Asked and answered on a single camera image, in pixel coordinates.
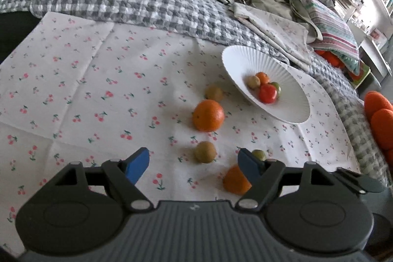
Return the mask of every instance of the gingham fabric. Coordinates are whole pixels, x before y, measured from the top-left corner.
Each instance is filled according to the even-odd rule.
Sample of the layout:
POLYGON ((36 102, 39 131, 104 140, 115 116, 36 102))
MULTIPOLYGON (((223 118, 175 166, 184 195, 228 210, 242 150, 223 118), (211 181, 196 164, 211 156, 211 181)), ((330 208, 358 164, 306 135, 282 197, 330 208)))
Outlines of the gingham fabric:
MULTIPOLYGON (((0 0, 0 13, 13 11, 30 11, 38 18, 52 11, 92 20, 155 27, 226 46, 249 46, 289 63, 286 57, 234 19, 227 7, 216 0, 0 0)), ((362 117, 364 112, 355 90, 343 74, 324 59, 314 54, 312 61, 310 75, 320 78, 326 91, 333 95, 332 100, 352 137, 363 172, 379 177, 387 184, 390 174, 368 123, 362 117)))

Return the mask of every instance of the striped pillow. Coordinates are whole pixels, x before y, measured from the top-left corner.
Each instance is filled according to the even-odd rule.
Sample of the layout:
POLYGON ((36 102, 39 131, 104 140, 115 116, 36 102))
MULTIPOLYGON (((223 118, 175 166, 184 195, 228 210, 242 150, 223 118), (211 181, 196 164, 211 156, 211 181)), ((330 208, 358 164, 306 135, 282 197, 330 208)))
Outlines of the striped pillow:
POLYGON ((348 25, 318 0, 300 0, 312 22, 319 28, 323 40, 309 44, 314 49, 335 54, 355 75, 360 72, 359 50, 348 25))

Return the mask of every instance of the ribbed plate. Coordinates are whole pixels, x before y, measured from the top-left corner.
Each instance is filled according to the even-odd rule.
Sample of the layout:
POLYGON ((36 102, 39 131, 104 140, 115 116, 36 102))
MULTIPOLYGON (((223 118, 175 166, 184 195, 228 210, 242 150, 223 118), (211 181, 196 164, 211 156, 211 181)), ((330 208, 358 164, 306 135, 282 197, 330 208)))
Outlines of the ribbed plate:
POLYGON ((229 46, 224 49, 222 59, 235 86, 249 101, 286 123, 301 124, 308 120, 310 104, 306 94, 289 71, 273 58, 249 47, 229 46), (258 90, 253 92, 246 85, 247 77, 260 71, 281 86, 281 96, 273 104, 260 102, 258 90))

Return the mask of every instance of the white tablecloth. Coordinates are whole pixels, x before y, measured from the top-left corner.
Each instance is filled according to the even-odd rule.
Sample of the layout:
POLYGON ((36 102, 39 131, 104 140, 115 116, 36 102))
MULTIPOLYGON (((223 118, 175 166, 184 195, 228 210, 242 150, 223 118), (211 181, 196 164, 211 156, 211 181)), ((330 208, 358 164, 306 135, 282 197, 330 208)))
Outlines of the white tablecloth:
POLYGON ((222 50, 163 30, 46 14, 1 65, 0 244, 22 252, 15 214, 68 162, 97 166, 142 146, 151 161, 137 187, 154 203, 236 201, 221 179, 243 147, 288 166, 313 160, 330 171, 359 171, 335 107, 315 80, 287 66, 311 104, 306 123, 289 125, 245 100, 223 68, 222 50), (191 112, 212 83, 225 91, 226 119, 217 132, 202 133, 191 112), (210 164, 192 156, 204 140, 218 151, 210 164))

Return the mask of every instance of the silver screw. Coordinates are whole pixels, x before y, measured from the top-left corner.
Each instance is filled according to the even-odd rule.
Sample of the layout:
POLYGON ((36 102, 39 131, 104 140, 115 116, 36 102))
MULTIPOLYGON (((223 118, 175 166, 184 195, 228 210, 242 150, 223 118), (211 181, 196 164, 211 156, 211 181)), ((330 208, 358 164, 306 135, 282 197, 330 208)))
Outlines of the silver screw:
POLYGON ((242 209, 255 209, 258 206, 258 202, 253 199, 243 199, 238 204, 242 209))
POLYGON ((150 208, 150 202, 147 200, 135 200, 131 202, 131 208, 135 210, 147 210, 150 208))

